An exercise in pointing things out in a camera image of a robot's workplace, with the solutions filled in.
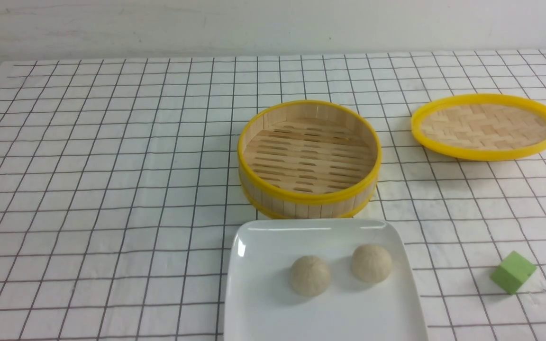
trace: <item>yellow plastic rim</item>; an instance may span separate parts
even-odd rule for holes
[[[258,212],[268,216],[271,219],[295,219],[295,217],[292,217],[292,216],[285,216],[285,215],[275,213],[275,212],[271,211],[270,209],[267,209],[263,205],[257,203],[250,196],[250,194],[246,191],[246,188],[243,185],[243,183],[241,182],[241,180],[240,180],[240,183],[241,183],[241,190],[243,191],[243,195],[247,198],[249,203],[251,203],[252,206],[254,206],[254,208],[256,208],[256,210]],[[342,214],[340,216],[336,216],[336,218],[353,218],[354,215],[358,214],[362,209],[364,209],[364,207],[366,207],[366,205],[368,205],[368,203],[370,203],[370,199],[374,195],[374,192],[376,192],[376,188],[374,188],[372,193],[368,194],[368,198],[366,198],[366,200],[364,200],[364,202],[361,203],[358,207],[355,207],[352,211],[349,211],[349,212],[347,212],[345,214]]]
[[[470,95],[458,95],[448,97],[446,99],[438,99],[421,106],[418,110],[416,110],[416,112],[414,112],[414,115],[412,115],[412,135],[416,141],[434,152],[465,160],[513,160],[528,157],[530,155],[540,153],[546,149],[546,139],[544,139],[537,144],[519,149],[512,149],[508,151],[481,151],[443,144],[428,138],[421,132],[420,125],[422,121],[434,112],[453,106],[463,106],[469,104],[498,104],[521,108],[522,110],[526,110],[540,116],[540,118],[544,119],[546,122],[546,106],[544,104],[532,101],[531,99],[523,99],[522,97],[510,95],[498,95],[496,93],[474,93]]]
[[[249,127],[251,125],[253,125],[253,123],[258,118],[260,118],[260,116],[264,116],[264,115],[266,115],[268,112],[270,112],[272,110],[276,110],[278,108],[282,108],[282,107],[286,107],[286,106],[295,106],[297,104],[318,104],[318,105],[321,105],[321,106],[331,106],[331,107],[337,108],[339,110],[342,110],[343,112],[346,112],[347,114],[353,115],[355,118],[357,118],[359,121],[361,121],[366,127],[368,127],[368,130],[373,135],[374,140],[376,142],[377,157],[376,157],[376,160],[374,162],[374,166],[373,166],[372,170],[370,171],[370,173],[368,173],[368,175],[366,175],[366,177],[364,177],[364,179],[362,179],[357,184],[355,184],[355,185],[353,185],[353,186],[351,186],[349,188],[345,188],[343,190],[340,190],[338,192],[332,192],[332,193],[327,193],[327,194],[304,194],[304,193],[297,193],[297,192],[292,192],[290,190],[277,188],[277,187],[267,183],[263,179],[260,179],[260,177],[258,177],[258,175],[256,175],[256,173],[251,168],[249,168],[245,158],[243,157],[242,153],[240,152],[240,150],[241,150],[240,146],[243,144],[243,139],[244,139],[245,133],[247,132]],[[368,123],[368,121],[366,121],[363,117],[361,117],[360,115],[356,114],[355,112],[353,112],[353,111],[351,111],[348,108],[345,108],[343,106],[339,106],[337,104],[330,103],[330,102],[314,101],[314,100],[311,100],[311,99],[302,100],[302,101],[292,101],[292,102],[286,102],[286,103],[278,104],[277,106],[272,106],[271,108],[267,108],[267,109],[263,110],[262,112],[260,112],[258,115],[256,115],[254,118],[252,118],[247,123],[247,125],[244,127],[243,131],[241,132],[241,135],[239,136],[239,141],[237,143],[237,151],[238,151],[237,155],[238,155],[238,158],[239,158],[239,167],[243,171],[245,171],[245,174],[246,174],[247,178],[249,179],[249,181],[254,186],[258,187],[260,190],[262,190],[262,192],[265,192],[265,193],[269,194],[270,196],[272,196],[274,198],[281,199],[281,200],[292,201],[292,203],[296,203],[296,204],[299,204],[299,205],[327,205],[327,204],[332,204],[332,203],[336,203],[336,202],[339,202],[339,201],[349,199],[349,198],[357,195],[359,192],[362,192],[362,190],[364,190],[364,188],[369,186],[373,181],[376,181],[376,177],[377,177],[377,175],[379,173],[379,169],[381,168],[382,152],[383,152],[382,147],[381,147],[381,141],[379,140],[378,135],[376,134],[376,132],[374,131],[374,129],[372,128],[370,123]]]

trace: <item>dough ball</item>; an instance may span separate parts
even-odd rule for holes
[[[384,281],[391,273],[392,267],[389,252],[375,244],[358,247],[351,258],[351,271],[355,277],[370,284]]]
[[[326,262],[316,256],[297,259],[290,269],[290,285],[302,296],[317,296],[330,285],[330,268]]]

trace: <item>white wall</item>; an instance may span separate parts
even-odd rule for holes
[[[546,0],[0,0],[0,61],[546,47]]]

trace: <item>woven bamboo lid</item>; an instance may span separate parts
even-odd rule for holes
[[[440,99],[412,117],[425,147],[468,160],[507,160],[546,149],[546,106],[507,95]]]

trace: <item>green sponge block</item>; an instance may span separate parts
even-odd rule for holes
[[[492,272],[490,279],[509,295],[517,293],[537,267],[515,251],[512,251]]]

